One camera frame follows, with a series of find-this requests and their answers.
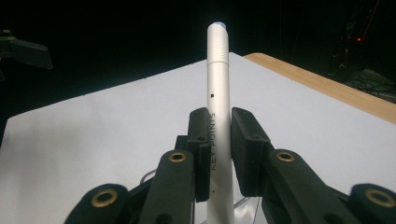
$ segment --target white table surface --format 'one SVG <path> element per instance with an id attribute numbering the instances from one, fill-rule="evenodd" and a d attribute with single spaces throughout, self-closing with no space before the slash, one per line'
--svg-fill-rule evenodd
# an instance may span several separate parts
<path id="1" fill-rule="evenodd" d="M 396 191 L 396 125 L 234 53 L 230 62 L 231 106 L 252 112 L 275 148 L 299 153 L 344 193 L 359 183 Z M 201 61 L 10 118 L 0 149 L 0 223 L 64 223 L 88 190 L 136 187 L 204 106 Z M 233 187 L 238 201 L 236 179 Z M 195 223 L 204 220 L 198 203 Z"/>

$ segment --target brass insert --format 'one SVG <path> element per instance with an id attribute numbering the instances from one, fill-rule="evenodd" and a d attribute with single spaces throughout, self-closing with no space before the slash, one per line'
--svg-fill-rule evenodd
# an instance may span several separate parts
<path id="1" fill-rule="evenodd" d="M 294 161 L 294 156 L 288 152 L 278 152 L 276 153 L 277 158 L 280 161 Z"/>
<path id="2" fill-rule="evenodd" d="M 367 189 L 365 191 L 366 197 L 373 203 L 384 207 L 394 207 L 396 206 L 395 200 L 388 195 L 386 192 L 378 189 Z"/>
<path id="3" fill-rule="evenodd" d="M 119 194 L 114 189 L 103 189 L 95 194 L 92 198 L 92 205 L 94 207 L 106 207 L 114 203 Z"/>
<path id="4" fill-rule="evenodd" d="M 180 162 L 186 160 L 186 158 L 187 158 L 186 154 L 182 152 L 175 152 L 169 156 L 169 161 Z"/>

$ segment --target black clamp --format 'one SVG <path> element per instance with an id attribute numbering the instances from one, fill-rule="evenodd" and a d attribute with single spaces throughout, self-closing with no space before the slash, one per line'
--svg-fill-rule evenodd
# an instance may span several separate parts
<path id="1" fill-rule="evenodd" d="M 20 40 L 10 30 L 0 30 L 0 60 L 15 58 L 19 63 L 52 69 L 50 53 L 46 46 Z M 0 81 L 5 77 L 0 70 Z"/>

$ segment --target wooden edge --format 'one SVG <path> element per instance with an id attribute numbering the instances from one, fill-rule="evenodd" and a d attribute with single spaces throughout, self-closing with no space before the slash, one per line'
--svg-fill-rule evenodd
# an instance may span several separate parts
<path id="1" fill-rule="evenodd" d="M 282 62 L 263 53 L 251 53 L 244 58 L 266 67 L 284 77 L 320 91 L 332 98 L 396 124 L 396 104 L 355 90 L 326 77 L 316 75 L 295 65 Z"/>

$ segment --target pen cap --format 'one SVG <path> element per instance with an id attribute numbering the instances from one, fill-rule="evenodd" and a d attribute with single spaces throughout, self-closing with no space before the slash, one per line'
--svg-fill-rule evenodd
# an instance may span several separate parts
<path id="1" fill-rule="evenodd" d="M 228 34 L 222 22 L 214 22 L 207 28 L 207 64 L 228 64 Z"/>

